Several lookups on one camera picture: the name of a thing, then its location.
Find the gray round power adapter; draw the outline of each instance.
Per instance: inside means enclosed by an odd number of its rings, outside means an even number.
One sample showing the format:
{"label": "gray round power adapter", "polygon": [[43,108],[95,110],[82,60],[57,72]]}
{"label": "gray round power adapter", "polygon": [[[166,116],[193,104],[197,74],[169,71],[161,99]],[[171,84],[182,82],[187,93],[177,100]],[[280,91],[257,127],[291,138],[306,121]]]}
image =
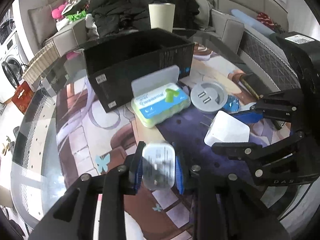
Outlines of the gray round power adapter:
{"label": "gray round power adapter", "polygon": [[228,93],[217,82],[201,82],[193,87],[190,98],[201,112],[212,114],[223,108],[228,100]]}

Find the blue and white label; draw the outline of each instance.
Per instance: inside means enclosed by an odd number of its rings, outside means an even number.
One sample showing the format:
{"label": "blue and white label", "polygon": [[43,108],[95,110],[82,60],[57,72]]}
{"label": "blue and white label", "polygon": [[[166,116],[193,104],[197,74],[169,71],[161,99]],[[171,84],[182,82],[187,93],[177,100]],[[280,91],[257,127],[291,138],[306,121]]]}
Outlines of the blue and white label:
{"label": "blue and white label", "polygon": [[169,83],[133,99],[146,119],[150,119],[187,100],[188,96],[176,84]]}

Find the glass table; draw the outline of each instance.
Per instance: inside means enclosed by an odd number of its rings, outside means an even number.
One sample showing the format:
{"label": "glass table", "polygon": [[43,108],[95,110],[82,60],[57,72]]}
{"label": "glass table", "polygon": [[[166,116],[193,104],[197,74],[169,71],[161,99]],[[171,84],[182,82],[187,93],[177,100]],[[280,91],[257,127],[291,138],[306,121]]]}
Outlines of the glass table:
{"label": "glass table", "polygon": [[[199,43],[198,51],[213,51],[207,61],[194,56],[190,75],[179,81],[186,93],[190,94],[199,81],[216,80],[229,94],[239,97],[241,105],[255,101],[237,84],[238,74],[254,71],[222,41],[201,31],[174,32]],[[97,176],[122,164],[127,155],[135,152],[140,140],[174,141],[188,159],[202,168],[221,176],[236,173],[253,184],[245,162],[215,155],[204,144],[206,124],[210,124],[208,117],[212,119],[214,115],[204,115],[191,105],[156,127],[146,129],[129,102],[106,114],[88,82],[81,48],[59,58],[41,76],[41,85],[19,130],[11,174],[14,205],[31,228],[81,174]],[[268,120],[250,128],[255,142],[265,145],[287,137],[290,132],[290,125],[277,131]],[[299,201],[307,187],[258,187],[259,198],[281,217]],[[136,196],[125,197],[126,223],[136,221],[147,240],[174,237],[187,240],[192,236],[191,201],[191,197],[179,195],[175,188],[151,192],[142,186]],[[283,220],[284,226],[292,233],[295,229],[288,219],[290,216]]]}

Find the smartphone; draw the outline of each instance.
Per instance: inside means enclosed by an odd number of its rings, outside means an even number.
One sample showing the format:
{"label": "smartphone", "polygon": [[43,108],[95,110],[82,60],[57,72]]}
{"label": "smartphone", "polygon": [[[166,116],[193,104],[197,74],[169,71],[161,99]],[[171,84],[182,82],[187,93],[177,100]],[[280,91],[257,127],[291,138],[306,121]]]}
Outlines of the smartphone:
{"label": "smartphone", "polygon": [[[260,95],[268,95],[272,93],[271,89],[268,88],[263,81],[254,73],[244,74],[240,77],[242,85],[254,96],[257,100],[260,99]],[[283,121],[272,121],[275,127],[280,130],[286,124]]]}

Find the wicker basket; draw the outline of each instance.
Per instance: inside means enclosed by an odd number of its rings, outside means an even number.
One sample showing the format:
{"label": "wicker basket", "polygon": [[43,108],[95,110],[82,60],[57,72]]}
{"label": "wicker basket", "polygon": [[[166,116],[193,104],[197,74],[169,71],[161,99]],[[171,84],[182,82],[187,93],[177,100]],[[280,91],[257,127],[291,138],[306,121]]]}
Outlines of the wicker basket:
{"label": "wicker basket", "polygon": [[22,78],[33,84],[37,78],[46,70],[53,62],[60,57],[56,46],[53,42],[45,45],[32,60],[28,63],[28,69],[23,74]]}

